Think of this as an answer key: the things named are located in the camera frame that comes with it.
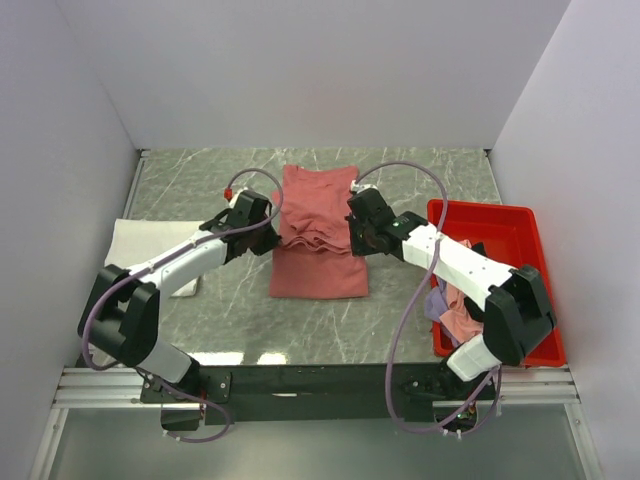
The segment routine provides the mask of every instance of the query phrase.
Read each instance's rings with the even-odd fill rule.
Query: pink cloth
[[[272,297],[333,299],[369,294],[367,264],[351,255],[347,200],[356,167],[323,172],[285,165],[282,245],[273,251]],[[278,201],[278,192],[273,194]]]
[[[460,242],[467,248],[471,248],[469,240]],[[471,340],[482,333],[483,324],[476,322],[464,306],[465,294],[456,287],[447,283],[447,305],[449,310],[440,315],[440,321],[460,343]]]

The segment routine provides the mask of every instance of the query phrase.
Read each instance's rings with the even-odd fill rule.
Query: white wall
[[[640,2],[573,0],[493,151],[532,207],[607,478],[640,455]]]
[[[569,0],[58,0],[138,147],[492,147]]]
[[[0,477],[25,478],[135,150],[53,0],[0,2]]]

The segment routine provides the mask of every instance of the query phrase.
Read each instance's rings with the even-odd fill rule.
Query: lavender cloth
[[[444,333],[451,339],[453,346],[457,347],[460,345],[460,342],[453,337],[451,332],[447,330],[447,327],[440,321],[440,316],[449,310],[449,306],[447,305],[447,282],[441,278],[436,278],[438,279],[438,285],[432,288],[424,299],[424,314],[427,318],[442,325]]]

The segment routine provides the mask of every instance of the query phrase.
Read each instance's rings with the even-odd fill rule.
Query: gray floor
[[[224,208],[229,178],[248,166],[282,176],[285,164],[326,170],[357,165],[361,171],[385,160],[430,167],[453,200],[499,203],[482,150],[203,149],[155,150],[145,161],[130,215],[139,220],[207,220]],[[437,187],[417,170],[389,167],[371,176],[397,213],[426,215]],[[238,182],[262,193],[274,187],[248,174]],[[424,271],[383,255],[369,257],[368,298],[312,301],[268,296],[270,255],[247,254],[207,273],[192,298],[170,299],[161,335],[204,363],[363,363],[385,360],[391,335]],[[431,322],[417,308],[398,350],[399,361],[427,361]]]
[[[205,436],[219,427],[198,432]],[[241,423],[211,444],[160,434],[157,410],[69,414],[52,480],[581,480],[564,408],[504,407],[458,442],[391,420]]]

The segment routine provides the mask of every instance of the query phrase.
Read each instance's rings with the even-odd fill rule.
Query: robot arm
[[[425,269],[440,240],[434,273],[463,291],[484,312],[484,331],[462,344],[446,365],[473,380],[504,363],[519,365],[553,330],[556,317],[535,268],[516,269],[460,245],[412,212],[396,216],[376,188],[354,188],[347,217],[354,255],[391,254]]]
[[[158,335],[164,301],[178,288],[205,272],[220,267],[250,249],[262,255],[278,245],[278,236],[270,223],[261,228],[230,234],[207,242],[198,240],[211,233],[255,225],[264,220],[271,202],[250,190],[242,190],[231,199],[229,208],[203,223],[188,240],[144,264],[122,269],[103,268],[95,281],[83,313],[78,334],[82,333],[89,312],[107,290],[123,279],[141,272],[172,255],[175,258],[130,282],[107,300],[91,325],[89,341],[118,362],[138,367],[163,378],[179,389],[199,395],[202,390],[200,365],[186,353]],[[185,246],[192,246],[178,255]]]

